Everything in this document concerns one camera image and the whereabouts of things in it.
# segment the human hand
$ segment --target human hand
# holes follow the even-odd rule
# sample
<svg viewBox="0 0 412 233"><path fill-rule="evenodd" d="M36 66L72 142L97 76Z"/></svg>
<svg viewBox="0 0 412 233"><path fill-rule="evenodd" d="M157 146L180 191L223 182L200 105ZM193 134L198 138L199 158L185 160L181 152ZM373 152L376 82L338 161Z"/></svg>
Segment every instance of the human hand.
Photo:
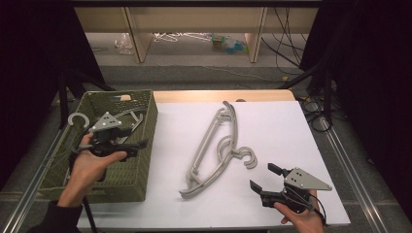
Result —
<svg viewBox="0 0 412 233"><path fill-rule="evenodd" d="M316 190L310 190L310 193L316 195ZM319 210L318 202L314 201L314 207ZM288 223L290 221L296 230L300 233L324 233L325 229L321 218L313 211L305 210L304 212L298 214L293 212L288 206L283 205L279 202L274 204L274 208L278 210L285 217L281 220L282 224Z"/></svg>
<svg viewBox="0 0 412 233"><path fill-rule="evenodd" d="M92 136L92 133L84 135L81 144L88 145ZM69 183L61 193L57 206L80 206L83 198L91 191L94 182L103 176L105 169L126 156L125 151L117 151L105 157L98 157L89 150L82 150L76 158Z"/></svg>

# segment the wicker basket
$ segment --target wicker basket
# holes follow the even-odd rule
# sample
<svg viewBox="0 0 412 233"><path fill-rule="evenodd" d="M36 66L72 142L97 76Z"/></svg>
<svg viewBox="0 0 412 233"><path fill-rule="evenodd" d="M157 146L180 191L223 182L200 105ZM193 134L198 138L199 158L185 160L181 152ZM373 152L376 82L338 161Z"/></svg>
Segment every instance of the wicker basket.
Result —
<svg viewBox="0 0 412 233"><path fill-rule="evenodd" d="M121 96L129 96L130 100L122 101ZM145 149L139 150L137 157L126 162L112 164L102 183L95 183L87 199L90 203L141 202L146 197L146 186L149 175L152 144L157 121L157 107L151 90L132 91L92 91L82 97L77 113L82 113L94 124L106 112L117 115L139 106L147 106L143 111L144 120L124 142L137 143L148 139ZM120 116L122 126L130 127L135 119L131 114ZM48 199L57 200L65 186L68 171L70 149L83 137L85 121L81 117L73 117L74 125L68 125L51 155L46 175L43 177L38 191Z"/></svg>

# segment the white table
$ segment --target white table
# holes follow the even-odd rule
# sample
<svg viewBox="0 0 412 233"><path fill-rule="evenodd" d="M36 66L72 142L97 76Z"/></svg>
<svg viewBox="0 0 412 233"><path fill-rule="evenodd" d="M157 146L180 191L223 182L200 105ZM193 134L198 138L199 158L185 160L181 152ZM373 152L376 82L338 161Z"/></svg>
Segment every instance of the white table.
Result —
<svg viewBox="0 0 412 233"><path fill-rule="evenodd" d="M279 226L282 215L263 208L249 187L249 180L263 189L281 191L283 178L267 170L267 163L281 168L300 167L330 184L333 191L318 191L326 208L327 223L349 224L350 220L334 188L305 117L294 101L230 102L237 114L238 147L252 148L258 159L255 169L233 158L222 175L203 192L185 200L179 190L187 188L185 174L196 149L222 102L157 103L147 199L141 203L92 204L99 229L105 230L228 230L270 229ZM227 135L223 125L218 141ZM212 142L199 176L208 176L218 164ZM89 228L86 214L79 220Z"/></svg>

